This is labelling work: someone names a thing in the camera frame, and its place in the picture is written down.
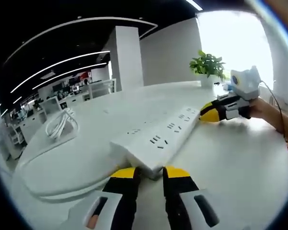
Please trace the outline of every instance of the white power strip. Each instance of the white power strip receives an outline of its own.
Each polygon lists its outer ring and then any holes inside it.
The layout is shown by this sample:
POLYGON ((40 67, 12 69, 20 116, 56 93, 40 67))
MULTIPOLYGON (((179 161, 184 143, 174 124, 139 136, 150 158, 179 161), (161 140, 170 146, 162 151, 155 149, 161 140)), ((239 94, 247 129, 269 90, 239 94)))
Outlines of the white power strip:
POLYGON ((112 157, 140 166, 154 178, 188 138, 199 115, 200 111, 184 107, 153 127, 131 130, 111 142, 112 157))

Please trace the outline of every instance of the black ceiling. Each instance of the black ceiling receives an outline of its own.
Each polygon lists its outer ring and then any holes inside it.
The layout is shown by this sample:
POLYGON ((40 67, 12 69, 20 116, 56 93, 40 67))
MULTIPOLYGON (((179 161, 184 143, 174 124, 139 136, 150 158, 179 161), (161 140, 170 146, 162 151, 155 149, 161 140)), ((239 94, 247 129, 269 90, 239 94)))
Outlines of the black ceiling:
MULTIPOLYGON (((236 8, 249 10, 243 0, 197 0, 204 11, 236 8)), ((73 23, 23 43, 56 25, 92 17, 123 17, 155 23, 154 33, 171 24, 194 17, 198 12, 185 0, 43 0, 0 3, 0 102, 1 110, 11 108, 19 96, 34 93, 43 82, 40 77, 53 70, 56 75, 100 62, 97 55, 78 58, 45 70, 28 80, 15 92, 19 83, 34 73, 59 61, 103 49, 115 25, 135 26, 139 35, 151 25, 122 20, 98 20, 73 23)))

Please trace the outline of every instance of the white table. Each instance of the white table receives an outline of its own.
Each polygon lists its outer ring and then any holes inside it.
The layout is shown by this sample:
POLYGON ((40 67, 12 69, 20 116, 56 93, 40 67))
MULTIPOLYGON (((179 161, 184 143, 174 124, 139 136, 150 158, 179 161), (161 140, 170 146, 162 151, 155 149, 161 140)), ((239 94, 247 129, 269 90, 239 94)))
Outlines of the white table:
MULTIPOLYGON (((80 125, 79 135, 48 152, 53 158, 59 154, 60 163, 48 157, 43 167, 55 174, 58 170, 55 163, 60 164, 60 170, 70 178, 70 183, 77 180, 72 178, 75 175, 93 176, 95 156, 108 155, 109 141, 120 133, 159 119, 184 105, 200 109, 215 96, 216 91, 201 89, 195 82, 179 82, 118 92, 81 103, 73 108, 80 125)), ((85 195, 64 202, 46 202, 26 189, 20 177, 21 167, 35 156, 41 132, 44 127, 37 131, 19 159, 11 194, 35 230, 48 230, 66 220, 69 208, 85 195)), ((199 123, 172 165, 187 170, 200 188, 209 189, 254 229, 268 225, 288 197, 286 144, 279 133, 260 119, 199 123)), ((133 229, 169 229, 162 180, 141 183, 133 229)))

